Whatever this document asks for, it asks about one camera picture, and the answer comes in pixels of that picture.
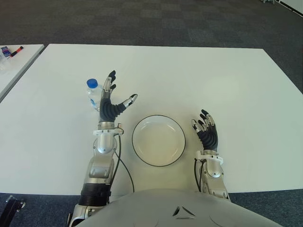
white tabletop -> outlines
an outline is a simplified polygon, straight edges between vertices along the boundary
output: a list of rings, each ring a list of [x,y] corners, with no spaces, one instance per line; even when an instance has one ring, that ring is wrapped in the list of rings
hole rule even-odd
[[[264,50],[50,44],[0,103],[1,192],[80,193],[98,124],[86,80],[103,83],[112,70],[113,103],[139,95],[116,120],[136,190],[197,190],[201,143],[190,119],[201,108],[216,122],[229,192],[303,188],[303,95]],[[133,150],[135,125],[153,114],[185,133],[170,166],[149,166]],[[113,195],[130,191],[121,165]]]
[[[0,47],[4,46],[7,46],[11,53],[20,47],[20,45],[0,45]],[[0,102],[11,86],[22,76],[22,73],[30,66],[44,47],[42,44],[21,46],[23,46],[24,49],[18,52],[14,57],[8,58],[5,71],[0,72]]]

black fingertip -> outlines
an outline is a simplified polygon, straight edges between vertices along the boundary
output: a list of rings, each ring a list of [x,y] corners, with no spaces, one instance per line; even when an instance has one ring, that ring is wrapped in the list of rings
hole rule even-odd
[[[201,117],[203,120],[206,119],[206,117],[205,117],[203,114],[200,114],[200,117]]]
[[[198,122],[199,122],[200,125],[204,125],[204,122],[203,122],[203,121],[198,120]]]
[[[207,111],[205,111],[205,110],[201,110],[201,112],[206,116],[206,115],[208,115],[208,112]]]
[[[116,79],[115,74],[116,74],[116,71],[115,71],[115,70],[113,70],[113,71],[109,74],[109,77],[112,79],[111,82],[114,82],[114,80]]]

checkered carpet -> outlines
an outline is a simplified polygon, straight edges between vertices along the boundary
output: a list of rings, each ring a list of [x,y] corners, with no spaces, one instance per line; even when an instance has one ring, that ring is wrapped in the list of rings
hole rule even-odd
[[[0,0],[1,44],[263,48],[303,91],[303,19],[259,0]]]

robot finger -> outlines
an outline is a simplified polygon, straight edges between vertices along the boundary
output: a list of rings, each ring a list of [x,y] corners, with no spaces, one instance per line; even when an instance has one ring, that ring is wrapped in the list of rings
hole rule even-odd
[[[203,114],[200,114],[200,117],[203,119],[203,121],[205,122],[206,126],[208,127],[209,126],[208,119]]]
[[[112,86],[110,86],[110,93],[112,93],[115,88],[116,88],[116,84],[113,84]]]
[[[111,83],[113,83],[114,80],[116,79],[115,74],[116,74],[116,71],[115,71],[115,70],[113,70],[113,71],[109,74],[109,77],[111,78]]]
[[[191,125],[193,126],[196,133],[200,131],[205,131],[205,128],[200,126],[194,119],[191,119]]]
[[[125,108],[127,108],[127,107],[129,107],[131,104],[133,104],[135,102],[135,100],[137,99],[137,97],[138,97],[137,94],[133,94],[127,100],[125,100],[124,102],[122,102],[122,104],[125,106]]]
[[[206,116],[207,121],[209,122],[210,125],[214,126],[214,119],[213,117],[205,110],[201,110],[201,112]]]
[[[198,122],[201,125],[201,127],[203,128],[203,131],[206,131],[207,130],[207,125],[201,120],[198,120]]]

marker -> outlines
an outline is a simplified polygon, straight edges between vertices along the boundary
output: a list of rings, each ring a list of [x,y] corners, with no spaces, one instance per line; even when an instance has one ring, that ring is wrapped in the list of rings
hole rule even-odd
[[[23,46],[20,46],[19,49],[17,49],[15,52],[11,53],[11,57],[14,57],[19,51],[23,49]]]

